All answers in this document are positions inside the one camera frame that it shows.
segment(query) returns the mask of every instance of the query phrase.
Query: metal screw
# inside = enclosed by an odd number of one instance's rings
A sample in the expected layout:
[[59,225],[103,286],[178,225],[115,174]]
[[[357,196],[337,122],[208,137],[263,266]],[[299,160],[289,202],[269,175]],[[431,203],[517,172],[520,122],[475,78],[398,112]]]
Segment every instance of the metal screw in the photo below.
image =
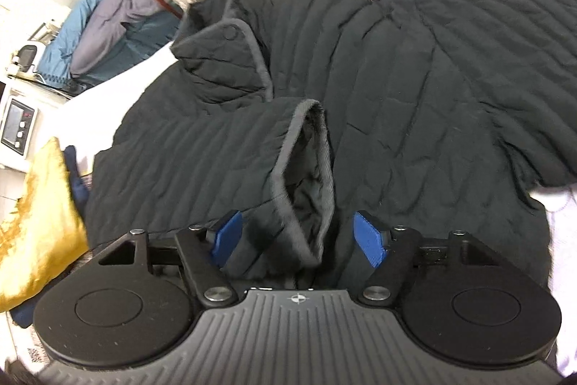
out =
[[233,296],[233,292],[226,286],[210,287],[204,292],[204,297],[212,302],[224,302]]
[[383,286],[369,286],[363,292],[364,298],[374,301],[387,300],[391,296],[391,291]]

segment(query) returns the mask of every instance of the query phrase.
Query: blue pad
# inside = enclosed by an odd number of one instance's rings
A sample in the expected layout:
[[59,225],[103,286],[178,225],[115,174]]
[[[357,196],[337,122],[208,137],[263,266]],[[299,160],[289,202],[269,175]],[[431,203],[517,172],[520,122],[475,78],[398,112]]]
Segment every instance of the blue pad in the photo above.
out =
[[387,256],[387,251],[383,247],[381,233],[359,212],[355,213],[353,219],[353,232],[357,244],[370,265],[373,268],[378,267]]
[[222,268],[241,239],[242,214],[239,211],[229,212],[216,223],[214,229],[216,237],[211,251],[212,261]]

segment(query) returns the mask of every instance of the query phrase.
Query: jacket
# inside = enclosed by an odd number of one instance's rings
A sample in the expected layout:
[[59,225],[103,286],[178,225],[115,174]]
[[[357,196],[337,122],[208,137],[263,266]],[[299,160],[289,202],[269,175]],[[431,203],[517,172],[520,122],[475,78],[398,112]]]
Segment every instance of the jacket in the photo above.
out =
[[[86,218],[91,248],[132,227],[166,234],[243,209],[235,204],[247,188],[250,204],[266,205],[270,156],[280,155],[268,139],[285,140],[287,128],[266,131],[255,124],[294,114],[278,114],[275,107],[313,100],[326,116],[332,180],[323,175],[301,193],[304,211],[289,198],[296,232],[309,244],[277,237],[287,225],[274,205],[253,226],[248,212],[243,243],[226,267],[231,277],[309,269],[315,285],[339,285],[353,250],[354,211],[366,209],[385,224],[411,226],[429,237],[466,230],[546,284],[549,230],[543,206],[529,190],[576,181],[576,1],[192,5],[172,46],[179,61],[148,87],[125,115],[112,148],[96,157]],[[264,95],[248,100],[265,83]],[[215,128],[207,124],[175,141],[165,138],[179,124],[189,129],[204,121]],[[259,130],[251,134],[253,128]],[[223,138],[218,129],[230,134]],[[319,168],[322,139],[304,136],[314,157],[299,153],[289,161],[306,174]],[[243,140],[258,146],[230,169],[235,151],[225,146],[228,140],[242,141],[235,149]],[[175,143],[188,154],[164,154]],[[215,171],[223,166],[230,169],[227,180]],[[331,211],[323,210],[328,206],[318,188],[329,184],[335,206],[325,232]],[[282,185],[292,194],[293,185]],[[192,198],[192,189],[202,198]],[[279,223],[270,231],[269,224]],[[314,248],[321,245],[322,257],[307,257],[305,248],[319,255]],[[291,263],[281,263],[284,258]]]

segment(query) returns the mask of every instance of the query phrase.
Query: gray ribbed panel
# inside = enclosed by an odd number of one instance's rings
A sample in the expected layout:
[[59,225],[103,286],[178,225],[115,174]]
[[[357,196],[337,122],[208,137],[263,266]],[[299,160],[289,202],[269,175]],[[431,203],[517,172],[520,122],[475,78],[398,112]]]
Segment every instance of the gray ribbed panel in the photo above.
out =
[[52,363],[48,385],[553,385],[544,363],[476,371],[421,350],[388,310],[367,309],[346,291],[252,290],[239,305],[203,314],[162,359],[137,369],[91,372]]

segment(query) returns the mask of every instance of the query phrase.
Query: yellow cloth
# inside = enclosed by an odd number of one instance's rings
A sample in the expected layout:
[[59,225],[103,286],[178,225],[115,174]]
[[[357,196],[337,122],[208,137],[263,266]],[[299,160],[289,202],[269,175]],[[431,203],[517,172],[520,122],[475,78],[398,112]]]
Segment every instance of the yellow cloth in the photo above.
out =
[[55,137],[34,156],[24,195],[0,224],[0,312],[35,296],[88,250]]

